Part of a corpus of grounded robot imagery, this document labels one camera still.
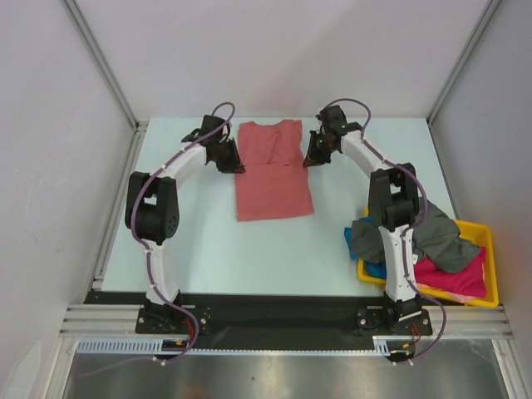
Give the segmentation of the salmon pink t shirt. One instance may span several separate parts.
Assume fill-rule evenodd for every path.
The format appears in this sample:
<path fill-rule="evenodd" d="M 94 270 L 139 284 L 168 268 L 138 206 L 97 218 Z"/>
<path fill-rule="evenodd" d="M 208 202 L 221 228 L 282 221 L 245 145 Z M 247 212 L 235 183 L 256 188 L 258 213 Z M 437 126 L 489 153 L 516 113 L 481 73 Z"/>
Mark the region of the salmon pink t shirt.
<path fill-rule="evenodd" d="M 245 168 L 234 178 L 239 222 L 295 218 L 314 212 L 303 167 L 303 123 L 285 119 L 273 125 L 239 125 L 238 148 Z"/>

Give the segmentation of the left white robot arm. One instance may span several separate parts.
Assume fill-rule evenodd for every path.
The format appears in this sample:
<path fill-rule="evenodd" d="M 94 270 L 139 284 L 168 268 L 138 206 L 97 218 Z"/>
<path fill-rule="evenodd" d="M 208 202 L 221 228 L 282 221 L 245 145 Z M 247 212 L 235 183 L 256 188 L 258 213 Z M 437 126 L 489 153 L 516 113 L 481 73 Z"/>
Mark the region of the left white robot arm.
<path fill-rule="evenodd" d="M 192 175 L 212 162 L 223 174 L 243 174 L 244 165 L 236 142 L 230 136 L 230 122 L 206 115 L 201 126 L 181 140 L 178 152 L 152 173 L 130 175 L 126 196 L 126 227 L 143 247 L 149 287 L 146 298 L 160 305 L 155 323 L 172 333 L 182 326 L 183 311 L 174 306 L 180 288 L 171 268 L 164 266 L 165 241 L 180 223 L 178 190 Z"/>

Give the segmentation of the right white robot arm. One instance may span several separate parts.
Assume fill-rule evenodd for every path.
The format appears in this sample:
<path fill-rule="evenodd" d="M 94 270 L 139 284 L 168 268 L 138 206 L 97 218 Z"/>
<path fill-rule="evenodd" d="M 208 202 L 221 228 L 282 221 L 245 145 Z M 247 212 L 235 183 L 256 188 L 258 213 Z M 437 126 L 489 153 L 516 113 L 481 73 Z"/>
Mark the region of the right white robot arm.
<path fill-rule="evenodd" d="M 403 333 L 421 314 L 421 292 L 414 275 L 413 229 L 423 221 L 416 220 L 420 205 L 427 204 L 426 193 L 410 163 L 397 164 L 366 138 L 372 117 L 361 101 L 351 102 L 367 113 L 363 124 L 348 121 L 340 107 L 343 99 L 325 105 L 316 115 L 320 126 L 310 132 L 305 168 L 331 162 L 339 152 L 351 159 L 368 176 L 369 216 L 382 237 L 387 267 L 383 322 L 392 333 Z"/>

